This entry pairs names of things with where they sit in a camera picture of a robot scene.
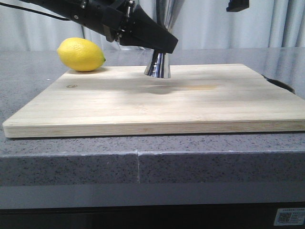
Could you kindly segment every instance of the wooden cutting board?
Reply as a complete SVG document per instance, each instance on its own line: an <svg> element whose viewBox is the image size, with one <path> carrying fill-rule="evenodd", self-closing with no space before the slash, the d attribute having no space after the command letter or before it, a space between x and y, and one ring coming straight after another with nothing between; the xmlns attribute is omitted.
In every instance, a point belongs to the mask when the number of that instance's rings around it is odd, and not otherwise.
<svg viewBox="0 0 305 229"><path fill-rule="evenodd" d="M305 130L305 101L242 64L67 71L3 123L6 137Z"/></svg>

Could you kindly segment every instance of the granite countertop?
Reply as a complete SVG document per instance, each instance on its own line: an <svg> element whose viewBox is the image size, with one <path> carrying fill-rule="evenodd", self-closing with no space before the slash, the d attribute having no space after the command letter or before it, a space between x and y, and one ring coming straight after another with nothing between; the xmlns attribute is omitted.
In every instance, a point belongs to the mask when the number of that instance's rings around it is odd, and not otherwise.
<svg viewBox="0 0 305 229"><path fill-rule="evenodd" d="M146 65L151 51L105 56L105 66ZM305 99L305 48L171 55L213 63L245 64ZM56 52L0 52L1 123L67 70ZM296 202L302 190L305 132L8 139L0 127L0 209Z"/></svg>

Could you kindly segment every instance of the white curtain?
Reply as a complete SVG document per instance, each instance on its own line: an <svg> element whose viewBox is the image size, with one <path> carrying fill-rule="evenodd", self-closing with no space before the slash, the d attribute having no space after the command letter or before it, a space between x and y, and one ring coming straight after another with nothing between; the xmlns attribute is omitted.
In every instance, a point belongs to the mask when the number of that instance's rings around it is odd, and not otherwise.
<svg viewBox="0 0 305 229"><path fill-rule="evenodd" d="M0 1L52 13L18 0ZM139 2L152 15L153 1ZM250 8L238 13L225 11L228 2L185 0L173 31L176 49L305 47L305 0L250 0ZM68 37L85 37L104 50L142 49L109 43L72 21L0 6L1 51L56 50Z"/></svg>

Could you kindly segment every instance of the black wire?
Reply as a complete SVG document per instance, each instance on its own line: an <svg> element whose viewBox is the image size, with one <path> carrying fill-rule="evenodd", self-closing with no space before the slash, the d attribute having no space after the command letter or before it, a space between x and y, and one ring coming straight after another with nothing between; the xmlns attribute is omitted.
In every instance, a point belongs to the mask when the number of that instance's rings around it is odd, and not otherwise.
<svg viewBox="0 0 305 229"><path fill-rule="evenodd" d="M55 15L51 15L51 14L48 14L48 13L44 13L44 12L41 12L41 11L32 10L32 9L28 9L28 8L24 8L24 7L20 7L20 6L9 5L9 4L2 3L2 2L0 2L0 5L10 7L10 8L14 8L14 9L25 10L25 11L28 11L28 12L41 14L41 15L48 16L48 17L51 17L51 18L55 18L55 19L62 20L62 21L70 21L70 19L67 19L67 18L57 17Z"/></svg>

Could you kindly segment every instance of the yellow lemon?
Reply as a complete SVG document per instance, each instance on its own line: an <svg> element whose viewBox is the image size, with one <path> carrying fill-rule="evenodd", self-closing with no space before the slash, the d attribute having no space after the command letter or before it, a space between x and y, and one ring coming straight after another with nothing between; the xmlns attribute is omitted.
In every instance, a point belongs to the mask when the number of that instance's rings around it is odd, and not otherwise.
<svg viewBox="0 0 305 229"><path fill-rule="evenodd" d="M57 49L57 53L66 66L80 72L97 69L106 60L99 46L78 37L65 39Z"/></svg>

